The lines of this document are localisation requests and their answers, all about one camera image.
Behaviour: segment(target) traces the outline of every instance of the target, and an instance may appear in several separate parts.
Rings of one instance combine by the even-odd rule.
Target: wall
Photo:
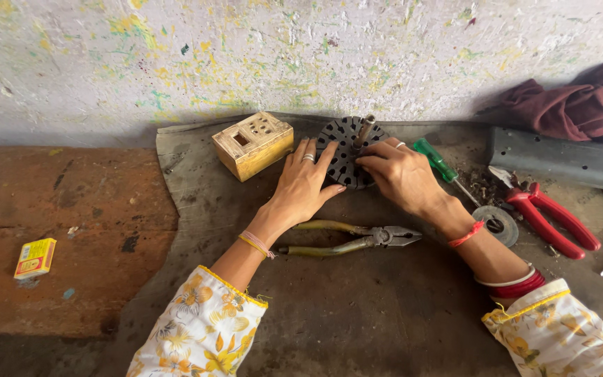
[[[0,0],[0,144],[154,146],[261,109],[467,119],[600,62],[603,0]]]

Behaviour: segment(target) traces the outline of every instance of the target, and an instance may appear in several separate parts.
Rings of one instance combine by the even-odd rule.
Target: woman's left hand
[[[346,190],[341,184],[332,184],[321,190],[327,167],[330,166],[338,143],[330,142],[314,163],[313,160],[304,159],[304,155],[311,154],[315,157],[315,143],[315,138],[303,139],[299,142],[297,150],[288,155],[276,192],[271,200],[257,211],[257,215],[246,228],[267,247],[289,228],[311,219],[327,200]]]

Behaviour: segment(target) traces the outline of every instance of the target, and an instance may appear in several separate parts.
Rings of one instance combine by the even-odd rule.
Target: hole
[[[489,219],[485,222],[485,227],[488,228],[492,234],[499,234],[504,231],[504,223],[497,219]]]
[[[243,135],[241,135],[240,133],[237,133],[236,135],[232,136],[234,138],[234,140],[237,141],[237,143],[239,143],[240,146],[244,146],[247,143],[249,143],[250,141],[248,141],[246,138],[243,137]]]

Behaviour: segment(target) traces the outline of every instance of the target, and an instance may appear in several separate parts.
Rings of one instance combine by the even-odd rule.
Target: green screwdriver
[[[439,152],[436,151],[436,149],[434,149],[425,138],[418,139],[418,141],[414,142],[414,150],[427,156],[431,167],[439,170],[441,175],[444,177],[444,181],[448,183],[455,183],[457,187],[459,187],[460,190],[462,190],[462,192],[465,193],[465,195],[471,199],[471,201],[474,202],[477,207],[481,206],[481,204],[475,200],[469,191],[467,191],[467,189],[457,180],[457,172],[444,162],[444,158],[441,157]]]

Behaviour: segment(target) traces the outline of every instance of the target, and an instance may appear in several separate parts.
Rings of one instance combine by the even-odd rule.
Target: woman's right hand
[[[365,157],[356,162],[373,177],[385,197],[429,221],[454,198],[437,183],[427,157],[405,145],[395,148],[397,144],[398,139],[389,138],[370,145],[364,150]]]

